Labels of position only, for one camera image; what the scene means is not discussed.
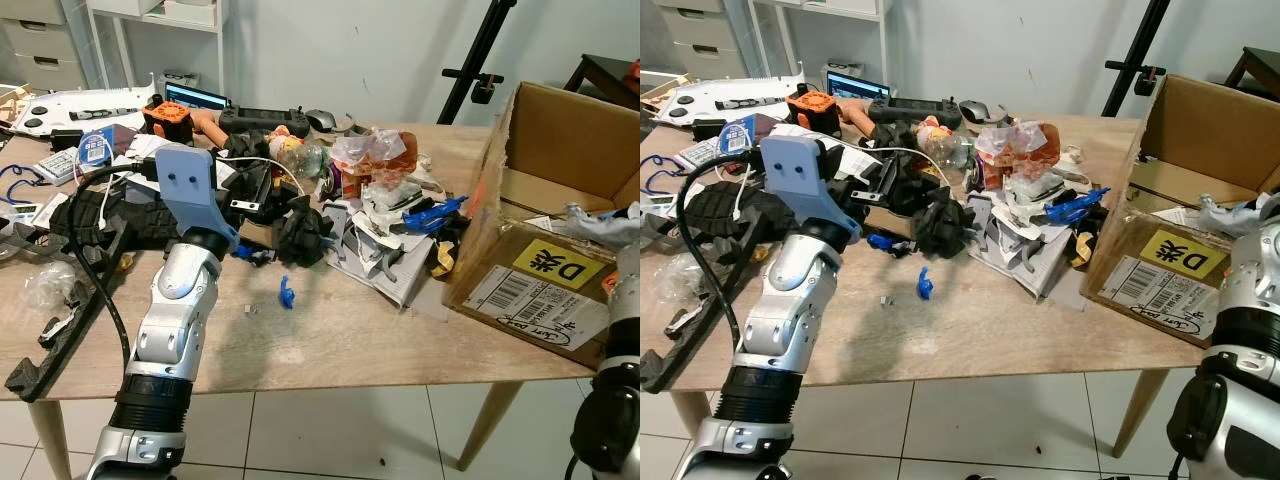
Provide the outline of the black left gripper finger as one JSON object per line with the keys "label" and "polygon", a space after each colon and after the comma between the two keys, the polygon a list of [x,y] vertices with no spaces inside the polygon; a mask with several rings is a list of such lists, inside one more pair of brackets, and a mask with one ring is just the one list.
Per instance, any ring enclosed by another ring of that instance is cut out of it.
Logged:
{"label": "black left gripper finger", "polygon": [[285,206],[289,210],[284,219],[285,239],[320,238],[332,233],[333,220],[311,207],[308,196],[294,197]]}
{"label": "black left gripper finger", "polygon": [[301,268],[311,268],[324,257],[325,234],[308,229],[274,227],[276,260]]}
{"label": "black left gripper finger", "polygon": [[925,207],[918,212],[918,230],[964,230],[973,227],[977,214],[960,205],[951,188],[937,188],[924,196]]}
{"label": "black left gripper finger", "polygon": [[966,225],[940,221],[914,221],[914,241],[922,253],[952,259],[966,248]]}

